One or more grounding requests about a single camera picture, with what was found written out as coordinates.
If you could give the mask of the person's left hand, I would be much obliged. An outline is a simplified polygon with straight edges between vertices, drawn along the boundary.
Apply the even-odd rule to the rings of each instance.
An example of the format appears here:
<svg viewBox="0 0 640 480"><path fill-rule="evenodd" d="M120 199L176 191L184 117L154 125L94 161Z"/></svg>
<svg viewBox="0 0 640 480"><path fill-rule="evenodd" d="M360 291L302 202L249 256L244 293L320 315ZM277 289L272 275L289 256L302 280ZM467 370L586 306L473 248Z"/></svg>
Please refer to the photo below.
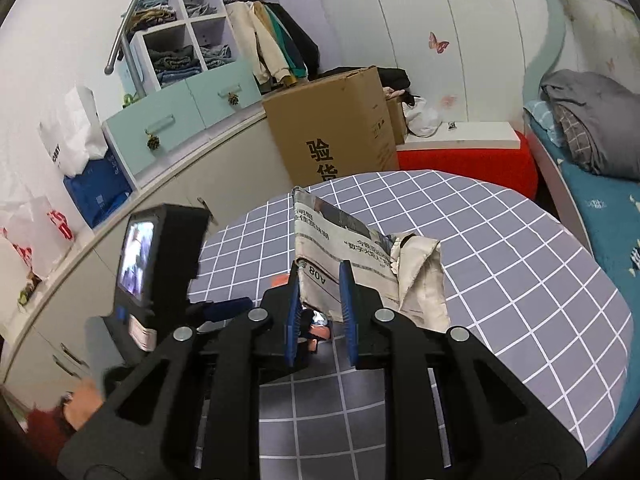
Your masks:
<svg viewBox="0 0 640 480"><path fill-rule="evenodd" d="M63 405L66 422L78 431L102 406L103 396L91 378L83 379Z"/></svg>

